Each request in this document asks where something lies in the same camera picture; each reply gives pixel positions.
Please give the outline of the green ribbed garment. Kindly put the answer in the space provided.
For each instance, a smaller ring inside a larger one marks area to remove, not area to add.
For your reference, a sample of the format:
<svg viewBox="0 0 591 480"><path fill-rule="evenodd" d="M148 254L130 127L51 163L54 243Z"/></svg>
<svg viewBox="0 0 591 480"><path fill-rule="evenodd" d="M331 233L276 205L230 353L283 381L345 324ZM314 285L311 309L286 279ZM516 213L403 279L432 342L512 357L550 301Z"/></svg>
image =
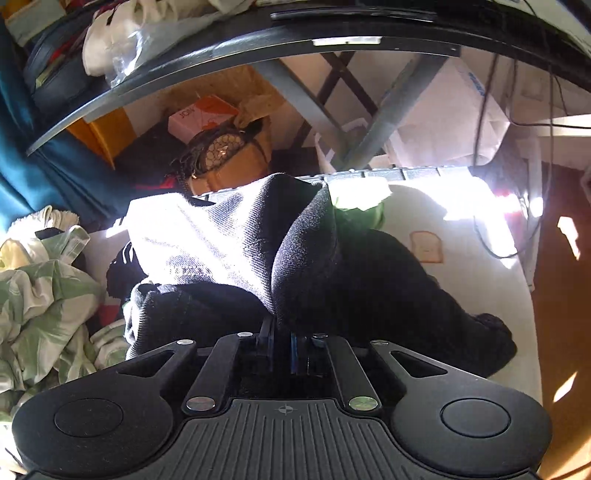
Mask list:
<svg viewBox="0 0 591 480"><path fill-rule="evenodd" d="M342 217L351 225L359 228L380 230L385 221L383 202L367 210L360 208L341 209Z"/></svg>

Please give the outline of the black denim jeans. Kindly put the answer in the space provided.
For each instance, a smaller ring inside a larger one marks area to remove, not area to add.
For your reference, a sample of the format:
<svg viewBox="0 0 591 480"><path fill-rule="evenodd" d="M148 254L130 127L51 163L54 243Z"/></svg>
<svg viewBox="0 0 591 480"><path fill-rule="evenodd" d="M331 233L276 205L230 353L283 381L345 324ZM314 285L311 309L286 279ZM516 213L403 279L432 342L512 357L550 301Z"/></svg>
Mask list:
<svg viewBox="0 0 591 480"><path fill-rule="evenodd" d="M223 200L145 197L125 223L107 291L123 303L130 357L179 339L208 347L267 318L284 340L384 339L483 377L516 355L501 319L466 312L399 240L335 208L325 184L276 174Z"/></svg>

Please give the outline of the black desk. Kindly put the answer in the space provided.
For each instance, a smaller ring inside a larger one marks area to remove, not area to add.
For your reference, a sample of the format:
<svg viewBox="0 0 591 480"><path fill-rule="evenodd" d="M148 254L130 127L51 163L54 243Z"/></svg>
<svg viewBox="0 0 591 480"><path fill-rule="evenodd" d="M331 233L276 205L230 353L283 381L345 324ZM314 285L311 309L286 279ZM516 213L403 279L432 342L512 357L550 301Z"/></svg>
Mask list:
<svg viewBox="0 0 591 480"><path fill-rule="evenodd" d="M280 57L359 48L455 56L462 46L549 66L590 87L590 8L584 1L315 1L257 7L217 22L139 67L121 84L102 81L52 116L32 154L79 119L182 81Z"/></svg>

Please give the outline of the clear plastic bag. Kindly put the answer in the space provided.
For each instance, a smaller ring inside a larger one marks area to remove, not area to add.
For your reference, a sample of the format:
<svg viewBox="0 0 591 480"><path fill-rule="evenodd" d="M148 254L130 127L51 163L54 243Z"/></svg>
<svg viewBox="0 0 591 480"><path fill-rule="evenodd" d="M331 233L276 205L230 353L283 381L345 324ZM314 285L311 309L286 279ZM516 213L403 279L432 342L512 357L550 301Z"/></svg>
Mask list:
<svg viewBox="0 0 591 480"><path fill-rule="evenodd" d="M181 40L249 9L249 1L122 1L93 16L82 47L85 73L110 87Z"/></svg>

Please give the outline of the green white floral sheet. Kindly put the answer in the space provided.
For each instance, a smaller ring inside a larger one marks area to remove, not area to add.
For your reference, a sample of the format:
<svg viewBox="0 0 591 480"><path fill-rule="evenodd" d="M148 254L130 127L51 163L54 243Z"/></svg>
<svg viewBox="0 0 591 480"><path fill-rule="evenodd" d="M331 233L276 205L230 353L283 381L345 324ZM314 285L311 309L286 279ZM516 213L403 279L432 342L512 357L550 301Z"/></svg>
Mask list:
<svg viewBox="0 0 591 480"><path fill-rule="evenodd" d="M90 241L79 218L52 206L1 238L1 419L36 394L125 359L124 323L90 333L105 297L79 262Z"/></svg>

